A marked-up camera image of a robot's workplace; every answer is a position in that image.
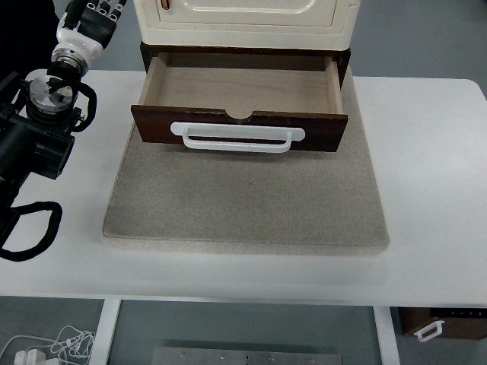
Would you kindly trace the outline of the white and black hand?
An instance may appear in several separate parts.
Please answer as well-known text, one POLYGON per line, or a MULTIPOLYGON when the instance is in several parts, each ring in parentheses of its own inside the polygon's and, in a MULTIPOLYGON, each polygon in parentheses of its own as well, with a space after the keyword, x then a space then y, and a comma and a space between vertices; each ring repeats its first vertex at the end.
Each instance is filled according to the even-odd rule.
POLYGON ((70 1, 56 32, 59 45, 85 46, 103 52, 125 5, 126 1, 70 1))

